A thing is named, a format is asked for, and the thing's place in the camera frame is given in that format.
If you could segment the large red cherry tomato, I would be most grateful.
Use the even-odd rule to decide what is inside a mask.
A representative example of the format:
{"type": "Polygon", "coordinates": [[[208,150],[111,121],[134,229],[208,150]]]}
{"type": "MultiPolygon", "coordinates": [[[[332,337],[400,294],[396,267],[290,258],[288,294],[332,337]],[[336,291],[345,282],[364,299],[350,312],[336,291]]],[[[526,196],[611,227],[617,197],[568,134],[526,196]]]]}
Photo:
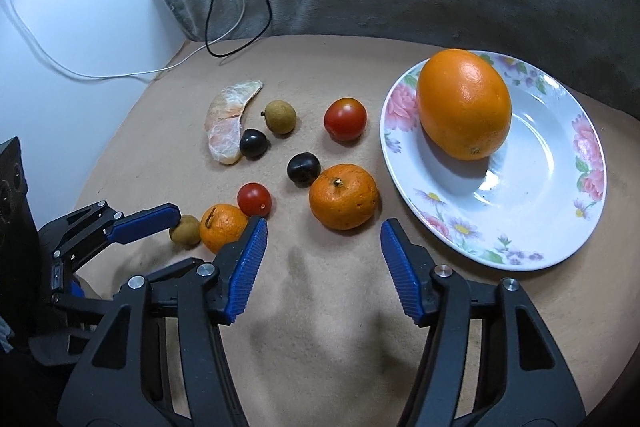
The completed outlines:
{"type": "Polygon", "coordinates": [[[323,124],[333,140],[355,141],[366,127],[367,109],[356,98],[339,98],[326,110],[323,124]]]}

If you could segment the dark plum lower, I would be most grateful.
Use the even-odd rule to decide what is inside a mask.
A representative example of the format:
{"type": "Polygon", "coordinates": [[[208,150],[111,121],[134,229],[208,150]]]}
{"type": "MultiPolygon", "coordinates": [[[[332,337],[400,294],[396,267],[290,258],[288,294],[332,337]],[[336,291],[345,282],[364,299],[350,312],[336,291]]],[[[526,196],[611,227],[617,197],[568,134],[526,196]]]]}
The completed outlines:
{"type": "Polygon", "coordinates": [[[320,161],[313,153],[296,154],[286,166],[288,179],[296,185],[308,186],[320,176],[320,173],[320,161]]]}

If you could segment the brown longan lower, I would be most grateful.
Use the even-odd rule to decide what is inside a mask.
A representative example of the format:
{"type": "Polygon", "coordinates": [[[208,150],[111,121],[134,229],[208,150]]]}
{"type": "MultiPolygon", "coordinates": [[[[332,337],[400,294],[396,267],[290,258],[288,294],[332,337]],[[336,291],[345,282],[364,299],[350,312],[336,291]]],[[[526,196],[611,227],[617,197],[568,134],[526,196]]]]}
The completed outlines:
{"type": "Polygon", "coordinates": [[[200,221],[191,215],[182,215],[178,225],[169,230],[169,238],[183,248],[193,248],[201,243],[200,221]]]}

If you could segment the peeled pomelo segment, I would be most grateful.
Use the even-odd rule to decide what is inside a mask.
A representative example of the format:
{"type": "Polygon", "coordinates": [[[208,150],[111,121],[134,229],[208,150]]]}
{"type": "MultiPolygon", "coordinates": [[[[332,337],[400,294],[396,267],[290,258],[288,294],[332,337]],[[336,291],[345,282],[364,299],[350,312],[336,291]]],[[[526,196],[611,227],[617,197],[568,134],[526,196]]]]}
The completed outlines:
{"type": "Polygon", "coordinates": [[[231,166],[240,159],[242,116],[260,90],[260,80],[235,83],[222,89],[209,104],[204,130],[209,154],[219,164],[231,166]]]}

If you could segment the dark plum upper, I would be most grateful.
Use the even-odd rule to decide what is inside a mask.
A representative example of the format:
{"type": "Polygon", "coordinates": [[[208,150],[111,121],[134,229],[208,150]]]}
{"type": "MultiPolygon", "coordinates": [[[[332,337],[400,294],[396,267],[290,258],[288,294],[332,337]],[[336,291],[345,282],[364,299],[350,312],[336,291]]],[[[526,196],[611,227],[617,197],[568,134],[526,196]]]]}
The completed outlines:
{"type": "Polygon", "coordinates": [[[257,129],[246,129],[240,140],[241,154],[250,159],[256,159],[264,155],[269,148],[269,140],[265,133],[257,129]]]}

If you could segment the white floral plate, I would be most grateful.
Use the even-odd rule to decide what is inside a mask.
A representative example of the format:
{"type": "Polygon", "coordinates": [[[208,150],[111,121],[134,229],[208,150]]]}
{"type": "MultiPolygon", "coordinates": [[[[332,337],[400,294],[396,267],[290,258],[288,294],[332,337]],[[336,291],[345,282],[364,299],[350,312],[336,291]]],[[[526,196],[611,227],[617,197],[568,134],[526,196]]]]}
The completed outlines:
{"type": "Polygon", "coordinates": [[[412,213],[455,251],[488,267],[536,271],[585,245],[602,215],[606,165],[596,127],[562,83],[517,58],[482,51],[506,82],[512,122],[496,153],[454,159],[420,126],[406,70],[386,94],[386,168],[412,213]]]}

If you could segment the brown longan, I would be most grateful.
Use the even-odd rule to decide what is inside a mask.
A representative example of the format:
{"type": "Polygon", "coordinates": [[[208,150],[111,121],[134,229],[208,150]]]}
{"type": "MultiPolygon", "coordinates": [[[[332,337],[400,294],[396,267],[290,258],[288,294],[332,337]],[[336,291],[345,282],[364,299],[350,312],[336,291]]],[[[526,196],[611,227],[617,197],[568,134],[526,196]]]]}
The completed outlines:
{"type": "Polygon", "coordinates": [[[182,215],[178,225],[169,230],[169,238],[183,248],[193,248],[201,243],[200,221],[191,215],[182,215]]]}
{"type": "Polygon", "coordinates": [[[295,129],[297,115],[294,107],[288,102],[273,100],[266,105],[260,115],[273,134],[287,135],[295,129]]]}

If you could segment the small red cherry tomato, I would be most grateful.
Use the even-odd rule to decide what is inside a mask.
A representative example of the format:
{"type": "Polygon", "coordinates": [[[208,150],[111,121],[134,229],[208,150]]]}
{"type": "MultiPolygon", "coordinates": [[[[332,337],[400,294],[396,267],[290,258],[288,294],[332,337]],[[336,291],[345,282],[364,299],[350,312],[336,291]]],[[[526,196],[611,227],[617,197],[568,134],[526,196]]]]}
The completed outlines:
{"type": "Polygon", "coordinates": [[[267,217],[271,211],[272,199],[269,191],[259,183],[250,182],[240,187],[236,194],[238,207],[248,217],[267,217]]]}

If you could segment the brown longan upper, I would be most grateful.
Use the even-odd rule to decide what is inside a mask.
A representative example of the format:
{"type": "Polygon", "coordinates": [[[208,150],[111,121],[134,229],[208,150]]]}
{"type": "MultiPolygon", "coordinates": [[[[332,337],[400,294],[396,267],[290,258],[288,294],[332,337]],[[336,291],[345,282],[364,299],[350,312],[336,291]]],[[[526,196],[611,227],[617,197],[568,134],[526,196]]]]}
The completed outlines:
{"type": "Polygon", "coordinates": [[[273,134],[287,135],[295,129],[297,115],[294,107],[288,102],[273,100],[266,105],[260,115],[273,134]]]}

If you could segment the dark plum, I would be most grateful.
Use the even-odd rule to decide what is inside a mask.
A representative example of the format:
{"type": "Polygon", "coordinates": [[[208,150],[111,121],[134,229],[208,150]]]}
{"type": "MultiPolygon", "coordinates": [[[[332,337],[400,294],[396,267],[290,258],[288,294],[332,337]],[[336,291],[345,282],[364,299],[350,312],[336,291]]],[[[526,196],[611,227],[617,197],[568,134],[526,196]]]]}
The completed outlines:
{"type": "Polygon", "coordinates": [[[286,166],[288,179],[296,185],[308,186],[320,176],[320,173],[320,161],[313,153],[296,154],[286,166]]]}
{"type": "Polygon", "coordinates": [[[257,129],[246,129],[240,140],[241,154],[250,159],[256,159],[264,155],[269,148],[269,140],[265,133],[257,129]]]}

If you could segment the medium mandarin orange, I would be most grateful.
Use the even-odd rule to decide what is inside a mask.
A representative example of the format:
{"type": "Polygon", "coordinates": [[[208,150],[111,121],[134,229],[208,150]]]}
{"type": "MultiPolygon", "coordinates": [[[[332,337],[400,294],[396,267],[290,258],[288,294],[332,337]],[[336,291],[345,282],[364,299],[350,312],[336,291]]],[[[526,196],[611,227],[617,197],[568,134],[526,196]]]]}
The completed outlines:
{"type": "Polygon", "coordinates": [[[362,167],[340,164],[323,170],[308,194],[312,215],[326,228],[356,229],[378,209],[380,193],[373,176],[362,167]]]}

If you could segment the small mandarin orange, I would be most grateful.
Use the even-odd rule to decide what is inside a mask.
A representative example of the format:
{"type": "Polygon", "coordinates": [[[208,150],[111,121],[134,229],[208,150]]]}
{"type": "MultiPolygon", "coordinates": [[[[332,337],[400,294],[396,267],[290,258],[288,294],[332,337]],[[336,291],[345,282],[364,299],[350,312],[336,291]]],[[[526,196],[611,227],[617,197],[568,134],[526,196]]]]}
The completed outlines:
{"type": "Polygon", "coordinates": [[[233,243],[241,237],[247,223],[248,218],[238,207],[217,204],[204,212],[198,233],[206,248],[216,255],[224,245],[233,243]]]}

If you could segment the tan cloth mat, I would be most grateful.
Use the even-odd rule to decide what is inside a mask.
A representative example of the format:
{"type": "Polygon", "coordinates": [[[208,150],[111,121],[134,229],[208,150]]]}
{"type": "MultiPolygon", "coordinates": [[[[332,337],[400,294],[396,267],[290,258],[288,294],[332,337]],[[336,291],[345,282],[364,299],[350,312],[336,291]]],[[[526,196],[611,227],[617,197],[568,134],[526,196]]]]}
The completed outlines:
{"type": "Polygon", "coordinates": [[[393,426],[426,338],[380,249],[396,218],[439,263],[515,277],[585,407],[639,342],[639,125],[588,96],[561,124],[550,89],[512,96],[509,140],[457,162],[422,132],[396,41],[281,37],[233,60],[198,54],[146,89],[82,189],[134,212],[198,217],[257,183],[269,243],[224,347],[254,426],[393,426]]]}

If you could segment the large orange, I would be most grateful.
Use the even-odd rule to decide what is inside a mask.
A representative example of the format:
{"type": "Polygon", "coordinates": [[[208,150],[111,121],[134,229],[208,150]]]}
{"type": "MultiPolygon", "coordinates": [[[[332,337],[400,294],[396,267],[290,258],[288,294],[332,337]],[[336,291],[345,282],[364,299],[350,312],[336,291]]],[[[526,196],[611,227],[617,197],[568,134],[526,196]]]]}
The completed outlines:
{"type": "Polygon", "coordinates": [[[485,60],[462,49],[444,49],[423,65],[416,106],[427,136],[448,156],[481,160],[506,141],[512,102],[506,83],[485,60]]]}

